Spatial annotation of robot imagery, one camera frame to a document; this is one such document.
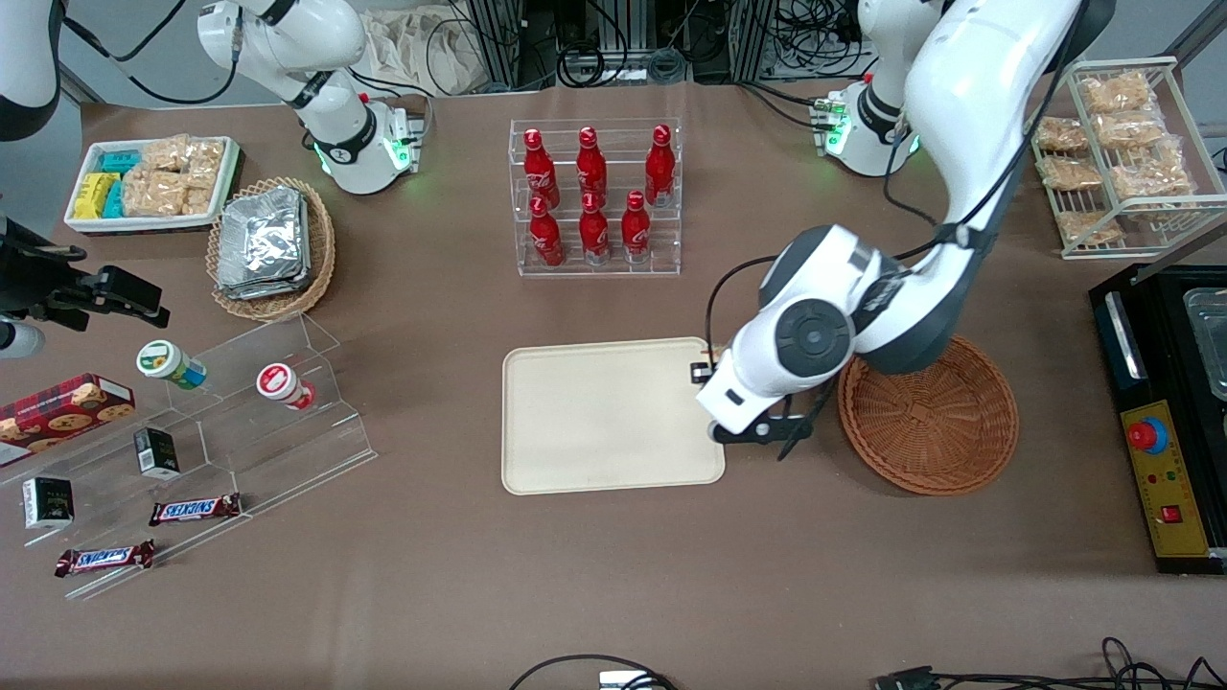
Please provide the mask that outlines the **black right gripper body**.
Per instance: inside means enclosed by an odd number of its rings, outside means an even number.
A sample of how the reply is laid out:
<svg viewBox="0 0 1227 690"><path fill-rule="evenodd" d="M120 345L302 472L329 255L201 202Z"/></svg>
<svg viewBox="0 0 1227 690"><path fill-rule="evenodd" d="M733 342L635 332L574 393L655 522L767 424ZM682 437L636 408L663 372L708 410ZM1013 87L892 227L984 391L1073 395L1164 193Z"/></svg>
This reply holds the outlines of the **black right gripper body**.
<svg viewBox="0 0 1227 690"><path fill-rule="evenodd" d="M76 246L58 246L34 231L2 219L1 311L23 316L59 291L79 287L82 271L74 266L87 253Z"/></svg>

